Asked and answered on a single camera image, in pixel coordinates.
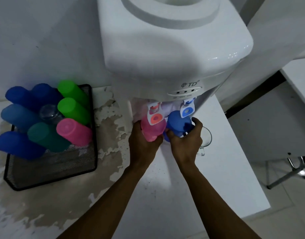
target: pink cup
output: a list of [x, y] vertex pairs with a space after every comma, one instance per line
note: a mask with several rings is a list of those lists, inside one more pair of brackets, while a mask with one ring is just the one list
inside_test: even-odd
[[165, 119], [155, 125], [150, 125], [147, 116], [144, 116], [140, 122], [142, 133], [148, 142], [155, 141], [164, 132], [166, 125]]
[[86, 146], [92, 140], [92, 130], [71, 118], [61, 120], [56, 126], [56, 131], [66, 140], [79, 147]]

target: peeling surface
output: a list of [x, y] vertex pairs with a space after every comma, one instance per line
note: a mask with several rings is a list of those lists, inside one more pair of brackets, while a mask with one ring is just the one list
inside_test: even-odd
[[[0, 238], [56, 238], [122, 175], [129, 165], [129, 135], [111, 89], [104, 90], [94, 95], [94, 104], [104, 104], [94, 109], [99, 149], [94, 172], [16, 192], [3, 180], [6, 153], [0, 151]], [[0, 134], [10, 128], [0, 120]]]

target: black wire mesh tray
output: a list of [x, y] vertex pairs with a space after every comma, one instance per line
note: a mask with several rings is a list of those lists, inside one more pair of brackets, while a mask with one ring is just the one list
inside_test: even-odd
[[4, 180], [15, 191], [30, 189], [40, 185], [46, 185], [77, 175], [94, 171], [97, 168], [97, 140], [96, 125], [94, 120], [94, 107], [92, 88], [90, 85], [79, 85], [90, 98], [91, 124], [93, 140], [84, 147], [73, 144], [60, 153], [47, 150], [38, 159], [28, 161], [17, 156], [8, 154], [4, 170]]

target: dark blue cup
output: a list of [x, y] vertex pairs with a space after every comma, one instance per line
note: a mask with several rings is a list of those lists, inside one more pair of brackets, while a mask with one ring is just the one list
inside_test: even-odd
[[42, 104], [27, 89], [21, 86], [15, 86], [8, 89], [5, 97], [12, 103], [22, 105], [36, 113], [39, 113], [39, 110], [42, 107]]
[[[193, 124], [189, 116], [182, 118], [180, 111], [173, 111], [169, 114], [166, 128], [170, 129], [176, 136], [181, 137], [186, 132], [191, 132]], [[166, 132], [163, 133], [167, 142], [170, 142]]]
[[0, 135], [0, 151], [33, 160], [41, 157], [46, 148], [31, 142], [26, 133], [10, 131]]
[[1, 118], [15, 125], [21, 132], [27, 132], [31, 126], [42, 122], [38, 114], [19, 105], [11, 104], [1, 112]]
[[31, 94], [36, 97], [42, 105], [57, 105], [64, 97], [59, 91], [48, 84], [38, 84], [31, 90]]

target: green cup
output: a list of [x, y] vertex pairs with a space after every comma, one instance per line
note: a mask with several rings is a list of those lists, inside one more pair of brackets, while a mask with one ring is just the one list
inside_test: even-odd
[[91, 114], [73, 98], [64, 98], [57, 105], [58, 110], [66, 117], [87, 125], [91, 122]]
[[88, 95], [83, 92], [77, 84], [71, 80], [62, 80], [57, 89], [65, 98], [73, 98], [79, 104], [90, 109], [90, 101]]
[[63, 152], [68, 149], [71, 143], [56, 132], [55, 125], [48, 125], [44, 122], [34, 124], [28, 130], [29, 140], [35, 142], [51, 152]]

